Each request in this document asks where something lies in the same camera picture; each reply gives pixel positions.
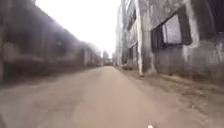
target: dark window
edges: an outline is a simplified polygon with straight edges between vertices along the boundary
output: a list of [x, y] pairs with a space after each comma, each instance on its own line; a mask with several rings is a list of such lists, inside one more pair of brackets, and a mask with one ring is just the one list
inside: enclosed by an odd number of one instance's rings
[[191, 44], [189, 21], [185, 7], [180, 8], [171, 17], [151, 32], [153, 52]]
[[208, 0], [216, 32], [224, 32], [224, 0]]
[[136, 10], [133, 11], [133, 14], [131, 15], [131, 18], [128, 22], [128, 26], [127, 26], [127, 30], [129, 31], [131, 29], [131, 27], [133, 26], [135, 20], [136, 20]]

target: overcast sky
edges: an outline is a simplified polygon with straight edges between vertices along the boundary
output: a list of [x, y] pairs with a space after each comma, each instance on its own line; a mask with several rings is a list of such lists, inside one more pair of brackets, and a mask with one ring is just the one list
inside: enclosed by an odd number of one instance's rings
[[37, 0], [39, 6], [79, 40], [95, 44], [111, 55], [116, 45], [120, 0]]

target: wall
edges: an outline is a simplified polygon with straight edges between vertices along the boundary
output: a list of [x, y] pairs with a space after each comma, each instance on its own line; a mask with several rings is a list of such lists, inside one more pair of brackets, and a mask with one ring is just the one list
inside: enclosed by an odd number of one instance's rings
[[[155, 70], [168, 75], [224, 82], [224, 34], [216, 32], [206, 0], [133, 1], [134, 6], [130, 4], [126, 10], [123, 31], [127, 31], [130, 14], [135, 9], [137, 19], [128, 34], [123, 36], [128, 45], [137, 38], [140, 75]], [[158, 36], [162, 33], [158, 28], [177, 14], [181, 42], [165, 44], [163, 37]]]
[[85, 67], [88, 49], [30, 0], [1, 0], [0, 31], [4, 75], [38, 74]]
[[[181, 1], [173, 1], [172, 5], [180, 5]], [[169, 75], [187, 76], [194, 79], [223, 82], [223, 35], [215, 35], [214, 24], [209, 14], [208, 6], [204, 0], [182, 2], [191, 31], [191, 43], [174, 45], [155, 52], [154, 63], [157, 72]], [[173, 6], [161, 8], [150, 12], [152, 30], [171, 17], [175, 9]]]

